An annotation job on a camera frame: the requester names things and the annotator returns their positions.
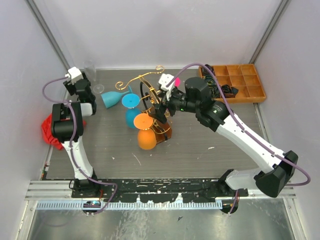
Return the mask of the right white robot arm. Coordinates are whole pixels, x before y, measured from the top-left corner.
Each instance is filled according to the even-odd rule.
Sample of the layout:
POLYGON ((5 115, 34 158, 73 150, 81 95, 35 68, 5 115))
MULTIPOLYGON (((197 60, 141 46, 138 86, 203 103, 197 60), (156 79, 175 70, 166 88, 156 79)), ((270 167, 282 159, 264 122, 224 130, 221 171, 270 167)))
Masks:
POLYGON ((207 82, 200 77, 188 78, 185 92, 172 82, 173 75, 163 73, 158 81, 159 103, 154 105, 151 116, 166 123, 166 112, 193 113, 196 119, 213 132, 225 137, 246 153, 256 164, 256 169, 229 169, 219 179, 219 191, 231 197, 239 189, 258 189, 276 198, 294 174, 293 164, 298 155, 292 150, 284 152, 269 144, 255 133, 226 104, 212 99, 207 82))

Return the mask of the clear wine glass front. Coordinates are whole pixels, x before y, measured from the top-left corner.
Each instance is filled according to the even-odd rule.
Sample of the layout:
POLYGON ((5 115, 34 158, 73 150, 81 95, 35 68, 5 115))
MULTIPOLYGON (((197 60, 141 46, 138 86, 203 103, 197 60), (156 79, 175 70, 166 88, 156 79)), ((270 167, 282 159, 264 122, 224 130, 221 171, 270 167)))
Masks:
POLYGON ((91 60, 84 61, 83 70, 90 81, 95 82, 97 80, 96 68, 91 60))

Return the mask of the red cloth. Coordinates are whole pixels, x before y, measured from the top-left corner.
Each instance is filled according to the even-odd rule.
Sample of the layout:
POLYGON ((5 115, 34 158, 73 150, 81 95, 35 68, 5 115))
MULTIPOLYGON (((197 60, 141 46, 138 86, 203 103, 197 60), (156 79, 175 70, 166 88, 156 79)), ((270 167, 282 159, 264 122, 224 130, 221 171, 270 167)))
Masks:
POLYGON ((71 114, 53 112, 41 124, 42 138, 58 150, 65 147, 75 149, 80 144, 86 124, 81 116, 74 123, 71 114))

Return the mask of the wooden compartment tray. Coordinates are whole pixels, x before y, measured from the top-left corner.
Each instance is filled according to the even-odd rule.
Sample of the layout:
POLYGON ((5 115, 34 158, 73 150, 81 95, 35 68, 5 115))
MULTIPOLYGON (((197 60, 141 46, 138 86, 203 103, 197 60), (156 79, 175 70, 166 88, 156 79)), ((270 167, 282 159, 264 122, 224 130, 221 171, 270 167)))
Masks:
POLYGON ((254 64, 209 66, 230 104, 261 103, 266 100, 263 84, 254 64))

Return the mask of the light blue wine glass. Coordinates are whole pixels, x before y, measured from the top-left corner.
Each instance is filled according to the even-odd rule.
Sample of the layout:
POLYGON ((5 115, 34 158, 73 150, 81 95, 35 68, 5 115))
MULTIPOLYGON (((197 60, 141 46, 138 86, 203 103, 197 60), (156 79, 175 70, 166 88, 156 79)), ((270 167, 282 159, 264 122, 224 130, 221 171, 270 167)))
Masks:
POLYGON ((117 92, 117 91, 108 91, 101 94, 102 101, 106 109, 109 109, 115 106, 123 96, 127 94, 131 94, 132 88, 129 86, 128 90, 125 92, 117 92))

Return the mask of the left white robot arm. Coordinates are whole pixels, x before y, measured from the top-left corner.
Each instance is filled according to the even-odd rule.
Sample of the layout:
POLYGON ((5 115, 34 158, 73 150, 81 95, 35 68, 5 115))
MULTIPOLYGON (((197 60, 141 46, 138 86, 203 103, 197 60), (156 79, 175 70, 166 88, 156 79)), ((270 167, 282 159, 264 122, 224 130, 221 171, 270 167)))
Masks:
POLYGON ((77 101, 52 106, 51 134, 62 144, 73 167, 72 196, 95 198, 100 193, 100 185, 83 145, 83 117, 96 114, 96 97, 85 74, 75 83, 66 80, 63 85, 71 96, 77 96, 77 101))

